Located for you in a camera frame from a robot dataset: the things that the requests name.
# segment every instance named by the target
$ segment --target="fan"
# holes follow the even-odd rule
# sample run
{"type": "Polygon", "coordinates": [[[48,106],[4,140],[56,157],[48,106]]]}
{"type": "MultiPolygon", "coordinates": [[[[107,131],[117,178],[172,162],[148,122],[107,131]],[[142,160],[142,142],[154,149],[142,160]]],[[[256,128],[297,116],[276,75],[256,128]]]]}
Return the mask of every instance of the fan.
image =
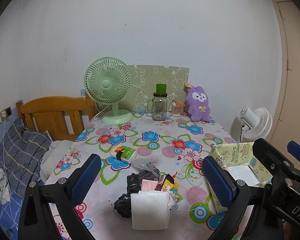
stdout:
{"type": "Polygon", "coordinates": [[[126,97],[132,84],[128,66],[121,60],[103,57],[93,62],[84,75],[87,94],[97,103],[112,105],[102,121],[107,124],[122,124],[132,120],[133,115],[118,108],[118,102],[126,97]]]}
{"type": "Polygon", "coordinates": [[[243,136],[248,141],[255,141],[258,138],[265,139],[269,134],[272,127],[272,116],[264,107],[251,110],[244,106],[239,112],[239,117],[247,124],[246,129],[248,130],[243,136]]]}

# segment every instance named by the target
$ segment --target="tablecloth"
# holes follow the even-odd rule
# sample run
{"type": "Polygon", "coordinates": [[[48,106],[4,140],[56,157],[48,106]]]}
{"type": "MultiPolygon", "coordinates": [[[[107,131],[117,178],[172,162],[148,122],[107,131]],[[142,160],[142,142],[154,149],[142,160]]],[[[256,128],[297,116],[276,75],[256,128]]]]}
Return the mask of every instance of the tablecloth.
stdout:
{"type": "MultiPolygon", "coordinates": [[[[46,184],[68,178],[92,153],[101,157],[102,167],[84,202],[75,209],[95,239],[208,239],[225,215],[216,213],[207,180],[202,173],[202,159],[211,145],[235,140],[217,123],[192,122],[186,113],[165,121],[153,121],[146,111],[132,112],[131,122],[107,125],[97,117],[80,134],[56,166],[46,184]],[[126,177],[137,173],[131,164],[110,157],[118,144],[137,150],[138,155],[159,160],[157,168],[177,182],[170,189],[179,200],[170,211],[168,229],[138,231],[131,219],[122,218],[112,204],[126,193],[126,177]]],[[[70,239],[54,204],[50,205],[61,235],[70,239]]],[[[233,239],[239,239],[243,226],[233,239]]]]}

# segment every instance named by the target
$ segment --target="fan base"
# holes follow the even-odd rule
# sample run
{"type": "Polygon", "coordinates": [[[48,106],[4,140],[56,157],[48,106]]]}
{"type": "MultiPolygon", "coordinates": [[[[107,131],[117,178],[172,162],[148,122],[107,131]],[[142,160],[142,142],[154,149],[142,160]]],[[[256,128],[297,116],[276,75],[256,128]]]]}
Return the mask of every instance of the fan base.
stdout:
{"type": "Polygon", "coordinates": [[[113,116],[112,111],[105,113],[102,117],[102,121],[106,124],[124,124],[133,119],[133,115],[124,109],[119,109],[119,115],[113,116]]]}

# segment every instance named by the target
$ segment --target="white fan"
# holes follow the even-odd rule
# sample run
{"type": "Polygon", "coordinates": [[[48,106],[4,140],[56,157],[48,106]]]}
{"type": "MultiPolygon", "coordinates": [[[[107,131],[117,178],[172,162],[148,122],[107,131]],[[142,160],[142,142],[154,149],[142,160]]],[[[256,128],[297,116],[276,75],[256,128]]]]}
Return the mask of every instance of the white fan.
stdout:
{"type": "Polygon", "coordinates": [[[246,125],[246,133],[243,135],[249,142],[255,141],[259,138],[265,139],[272,127],[272,116],[267,109],[259,107],[251,110],[244,106],[240,112],[239,117],[246,125]]]}

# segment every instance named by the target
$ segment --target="green cap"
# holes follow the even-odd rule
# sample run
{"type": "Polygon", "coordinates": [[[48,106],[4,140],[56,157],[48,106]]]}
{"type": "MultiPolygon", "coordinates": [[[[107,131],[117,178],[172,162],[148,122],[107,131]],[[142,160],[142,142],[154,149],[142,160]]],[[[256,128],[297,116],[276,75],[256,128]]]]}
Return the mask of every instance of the green cap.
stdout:
{"type": "Polygon", "coordinates": [[[167,91],[167,85],[166,84],[157,84],[156,85],[156,93],[159,95],[165,94],[167,91]]]}

